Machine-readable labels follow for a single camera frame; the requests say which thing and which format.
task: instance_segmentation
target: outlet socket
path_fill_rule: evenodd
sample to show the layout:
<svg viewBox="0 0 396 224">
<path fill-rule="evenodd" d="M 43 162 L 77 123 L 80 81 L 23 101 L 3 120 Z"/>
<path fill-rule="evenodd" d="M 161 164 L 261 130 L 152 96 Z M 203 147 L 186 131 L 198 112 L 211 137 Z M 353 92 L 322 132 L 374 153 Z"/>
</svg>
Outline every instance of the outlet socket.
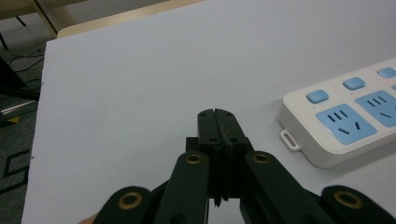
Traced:
<svg viewBox="0 0 396 224">
<path fill-rule="evenodd" d="M 344 145 L 376 133 L 375 127 L 346 104 L 319 112 L 316 116 Z"/>
<path fill-rule="evenodd" d="M 376 91 L 355 100 L 387 128 L 396 126 L 396 98 L 386 91 Z"/>
</svg>

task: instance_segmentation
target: white tabletop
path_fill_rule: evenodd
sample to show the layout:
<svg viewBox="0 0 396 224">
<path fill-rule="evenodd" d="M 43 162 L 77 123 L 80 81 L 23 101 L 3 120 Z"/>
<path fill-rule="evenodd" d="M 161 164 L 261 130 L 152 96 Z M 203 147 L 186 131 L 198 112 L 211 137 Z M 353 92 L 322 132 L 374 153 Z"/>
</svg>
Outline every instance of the white tabletop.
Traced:
<svg viewBox="0 0 396 224">
<path fill-rule="evenodd" d="M 396 216 L 395 144 L 330 169 L 280 141 L 283 95 L 396 56 L 394 0 L 208 0 L 48 43 L 22 223 L 77 223 L 172 173 L 196 115 L 236 115 L 317 194 L 357 189 Z M 209 223 L 243 223 L 238 201 Z"/>
</svg>

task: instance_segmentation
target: blue button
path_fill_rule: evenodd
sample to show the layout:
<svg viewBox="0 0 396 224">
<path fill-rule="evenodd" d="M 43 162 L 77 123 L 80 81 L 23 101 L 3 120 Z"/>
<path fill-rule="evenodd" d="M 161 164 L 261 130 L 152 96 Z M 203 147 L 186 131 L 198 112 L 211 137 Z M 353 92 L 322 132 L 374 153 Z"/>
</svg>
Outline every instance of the blue button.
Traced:
<svg viewBox="0 0 396 224">
<path fill-rule="evenodd" d="M 381 77 L 390 78 L 396 76 L 396 70 L 394 68 L 384 68 L 377 72 Z"/>
<path fill-rule="evenodd" d="M 318 104 L 329 99 L 329 94 L 324 90 L 312 91 L 306 95 L 306 99 L 312 104 Z"/>
<path fill-rule="evenodd" d="M 343 82 L 343 85 L 350 91 L 355 91 L 359 88 L 364 87 L 366 83 L 359 77 L 353 77 Z"/>
</svg>

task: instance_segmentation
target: power strip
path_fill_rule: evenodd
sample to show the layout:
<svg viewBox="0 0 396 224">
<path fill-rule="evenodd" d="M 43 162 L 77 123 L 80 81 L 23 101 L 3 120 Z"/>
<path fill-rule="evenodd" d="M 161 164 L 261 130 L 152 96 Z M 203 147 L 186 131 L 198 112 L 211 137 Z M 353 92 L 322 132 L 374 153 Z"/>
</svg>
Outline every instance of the power strip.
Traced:
<svg viewBox="0 0 396 224">
<path fill-rule="evenodd" d="M 328 168 L 395 141 L 395 69 L 393 58 L 285 95 L 283 143 Z"/>
</svg>

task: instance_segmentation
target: chair leg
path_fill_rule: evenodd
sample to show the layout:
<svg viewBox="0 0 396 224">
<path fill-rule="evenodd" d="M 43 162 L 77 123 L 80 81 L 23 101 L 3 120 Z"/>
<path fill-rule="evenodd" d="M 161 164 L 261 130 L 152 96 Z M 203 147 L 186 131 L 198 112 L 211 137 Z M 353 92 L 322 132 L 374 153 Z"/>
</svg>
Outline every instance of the chair leg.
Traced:
<svg viewBox="0 0 396 224">
<path fill-rule="evenodd" d="M 1 33 L 0 33 L 0 41 L 1 41 L 1 43 L 3 44 L 3 48 L 4 48 L 5 50 L 8 50 L 6 41 L 4 40 L 3 36 L 1 35 Z"/>
<path fill-rule="evenodd" d="M 16 18 L 17 18 L 17 20 L 18 20 L 23 26 L 26 26 L 26 24 L 21 20 L 20 17 L 16 17 Z"/>
</svg>

